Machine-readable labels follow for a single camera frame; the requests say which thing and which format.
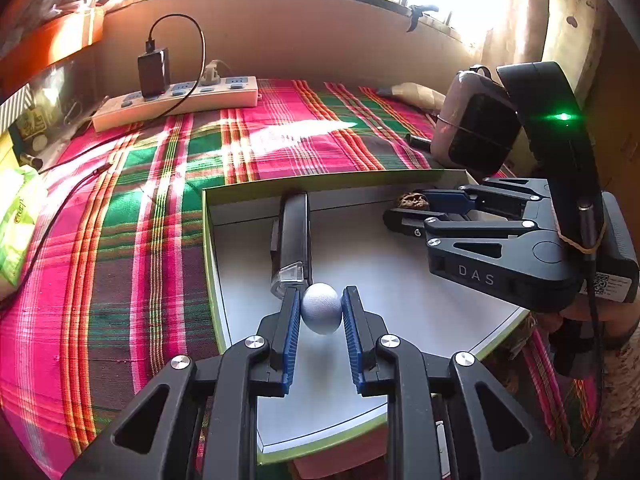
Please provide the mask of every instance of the white label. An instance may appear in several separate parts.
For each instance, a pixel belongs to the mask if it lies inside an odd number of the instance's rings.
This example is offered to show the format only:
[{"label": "white label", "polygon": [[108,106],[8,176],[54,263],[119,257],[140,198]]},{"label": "white label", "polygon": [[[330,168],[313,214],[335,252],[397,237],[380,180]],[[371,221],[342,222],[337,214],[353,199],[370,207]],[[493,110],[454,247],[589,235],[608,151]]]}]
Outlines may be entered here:
[{"label": "white label", "polygon": [[[630,286],[631,280],[629,278],[606,274],[605,272],[596,272],[596,278],[593,281],[596,297],[611,301],[625,301]],[[586,281],[582,283],[580,293],[587,293]]]}]

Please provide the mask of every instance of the circular button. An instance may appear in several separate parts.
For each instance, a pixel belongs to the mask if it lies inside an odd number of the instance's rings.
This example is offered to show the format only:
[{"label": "circular button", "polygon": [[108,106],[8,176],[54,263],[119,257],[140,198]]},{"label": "circular button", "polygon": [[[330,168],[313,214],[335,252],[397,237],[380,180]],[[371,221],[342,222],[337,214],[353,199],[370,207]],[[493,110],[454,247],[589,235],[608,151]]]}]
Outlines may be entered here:
[{"label": "circular button", "polygon": [[533,255],[546,264],[556,264],[562,260],[562,247],[554,242],[538,242],[533,246]]}]

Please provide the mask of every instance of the white power strip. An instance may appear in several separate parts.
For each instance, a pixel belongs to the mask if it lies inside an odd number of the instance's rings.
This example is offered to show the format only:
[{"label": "white power strip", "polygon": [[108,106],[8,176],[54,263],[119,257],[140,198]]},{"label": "white power strip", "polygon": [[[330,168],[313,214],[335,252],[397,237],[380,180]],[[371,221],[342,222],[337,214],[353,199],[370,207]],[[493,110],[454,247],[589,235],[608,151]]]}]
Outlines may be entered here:
[{"label": "white power strip", "polygon": [[[102,132],[114,126],[158,117],[187,95],[193,83],[194,81],[176,83],[158,97],[144,98],[140,92],[134,92],[109,99],[92,117],[95,131]],[[246,108],[257,104],[258,85],[255,77],[225,77],[215,85],[198,86],[193,94],[169,115],[220,108]]]}]

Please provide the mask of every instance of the small bag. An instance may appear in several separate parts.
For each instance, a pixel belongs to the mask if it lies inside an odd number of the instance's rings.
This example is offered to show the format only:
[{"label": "small bag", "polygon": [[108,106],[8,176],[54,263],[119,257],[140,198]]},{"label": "small bag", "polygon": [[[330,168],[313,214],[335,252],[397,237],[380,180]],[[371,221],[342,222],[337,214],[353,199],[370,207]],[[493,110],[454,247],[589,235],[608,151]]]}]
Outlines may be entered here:
[{"label": "small bag", "polygon": [[0,300],[15,292],[47,197],[42,177],[31,166],[0,173]]}]

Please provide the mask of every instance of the charger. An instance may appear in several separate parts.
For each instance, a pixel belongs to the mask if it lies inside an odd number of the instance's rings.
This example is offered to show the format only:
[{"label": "charger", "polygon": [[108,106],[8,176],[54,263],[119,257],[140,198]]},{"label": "charger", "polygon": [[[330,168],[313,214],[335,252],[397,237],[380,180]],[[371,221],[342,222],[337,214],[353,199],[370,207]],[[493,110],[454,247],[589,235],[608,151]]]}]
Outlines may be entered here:
[{"label": "charger", "polygon": [[138,56],[138,78],[143,97],[155,97],[166,92],[169,80],[169,49],[156,49],[151,38],[145,43],[145,53]]}]

